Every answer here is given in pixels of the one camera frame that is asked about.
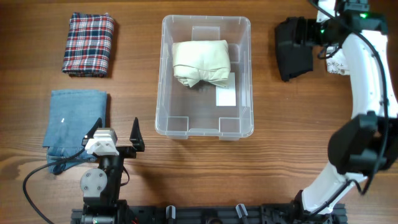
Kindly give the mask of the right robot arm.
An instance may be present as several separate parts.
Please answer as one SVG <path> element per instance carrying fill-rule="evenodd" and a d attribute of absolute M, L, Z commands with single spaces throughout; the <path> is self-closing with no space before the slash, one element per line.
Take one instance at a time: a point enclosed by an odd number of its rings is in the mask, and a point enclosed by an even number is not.
<path fill-rule="evenodd" d="M 386 57 L 387 24 L 381 14 L 341 10 L 322 23 L 297 18 L 295 41 L 329 47 L 346 57 L 353 95 L 351 120 L 328 143 L 328 164 L 299 195 L 300 217 L 333 211 L 353 187 L 364 195 L 380 170 L 397 159 L 397 100 Z"/>

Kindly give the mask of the red plaid shirt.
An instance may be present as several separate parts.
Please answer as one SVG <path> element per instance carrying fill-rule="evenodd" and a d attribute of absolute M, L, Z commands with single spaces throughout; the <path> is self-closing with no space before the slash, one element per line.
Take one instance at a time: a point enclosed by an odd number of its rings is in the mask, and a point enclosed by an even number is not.
<path fill-rule="evenodd" d="M 108 13 L 73 13 L 62 72 L 74 77 L 107 77 L 114 25 Z"/>

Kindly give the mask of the cream white cloth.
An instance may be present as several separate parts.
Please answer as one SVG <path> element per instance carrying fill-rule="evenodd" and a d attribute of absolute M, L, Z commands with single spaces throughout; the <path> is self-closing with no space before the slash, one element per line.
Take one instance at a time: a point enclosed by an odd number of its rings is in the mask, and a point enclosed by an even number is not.
<path fill-rule="evenodd" d="M 172 46 L 174 77 L 188 87 L 200 81 L 226 88 L 231 63 L 226 40 L 177 42 Z"/>

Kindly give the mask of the blue denim jeans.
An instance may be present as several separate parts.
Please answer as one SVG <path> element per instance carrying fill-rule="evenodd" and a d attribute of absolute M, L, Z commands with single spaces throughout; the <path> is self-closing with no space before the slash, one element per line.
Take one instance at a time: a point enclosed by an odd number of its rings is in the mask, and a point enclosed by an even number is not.
<path fill-rule="evenodd" d="M 49 123 L 43 147 L 47 149 L 49 172 L 61 174 L 67 169 L 96 157 L 83 152 L 71 161 L 55 165 L 83 149 L 82 140 L 100 118 L 106 120 L 107 93 L 100 90 L 53 90 L 50 99 Z"/>

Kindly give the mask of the white printed t-shirt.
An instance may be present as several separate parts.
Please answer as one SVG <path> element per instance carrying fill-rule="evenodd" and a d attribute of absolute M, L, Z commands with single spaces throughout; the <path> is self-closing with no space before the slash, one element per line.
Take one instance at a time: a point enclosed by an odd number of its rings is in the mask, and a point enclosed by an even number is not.
<path fill-rule="evenodd" d="M 326 68 L 329 73 L 350 75 L 342 49 L 339 49 L 334 56 L 326 59 Z"/>

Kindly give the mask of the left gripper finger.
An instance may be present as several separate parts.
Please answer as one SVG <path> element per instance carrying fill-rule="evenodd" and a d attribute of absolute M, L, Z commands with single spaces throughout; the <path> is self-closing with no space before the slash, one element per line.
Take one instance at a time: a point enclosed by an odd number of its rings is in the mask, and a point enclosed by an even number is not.
<path fill-rule="evenodd" d="M 134 122 L 131 129 L 131 134 L 129 137 L 130 142 L 133 147 L 144 147 L 144 140 L 142 138 L 142 134 L 139 128 L 139 120 L 137 117 L 134 118 Z"/>
<path fill-rule="evenodd" d="M 103 127 L 102 118 L 98 118 L 93 127 L 85 134 L 85 139 L 93 138 L 96 130 Z"/>

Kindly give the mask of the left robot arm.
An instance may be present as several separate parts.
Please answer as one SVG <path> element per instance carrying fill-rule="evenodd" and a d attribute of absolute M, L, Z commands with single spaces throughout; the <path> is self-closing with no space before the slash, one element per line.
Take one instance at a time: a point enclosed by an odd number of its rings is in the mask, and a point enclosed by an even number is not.
<path fill-rule="evenodd" d="M 86 171 L 81 177 L 84 205 L 82 210 L 72 211 L 72 223 L 139 222 L 127 201 L 119 199 L 120 188 L 127 185 L 122 182 L 123 173 L 127 173 L 124 160 L 135 159 L 138 152 L 145 151 L 139 120 L 136 118 L 133 122 L 130 146 L 117 146 L 117 140 L 114 129 L 102 127 L 101 118 L 83 138 L 84 150 L 98 159 L 98 167 Z"/>

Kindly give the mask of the black garment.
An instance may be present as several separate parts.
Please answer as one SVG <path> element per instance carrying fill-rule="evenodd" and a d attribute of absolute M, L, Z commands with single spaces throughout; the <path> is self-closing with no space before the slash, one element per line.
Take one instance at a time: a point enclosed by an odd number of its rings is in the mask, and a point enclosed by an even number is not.
<path fill-rule="evenodd" d="M 288 17 L 275 28 L 275 55 L 281 80 L 313 71 L 312 47 L 305 45 L 306 19 Z"/>

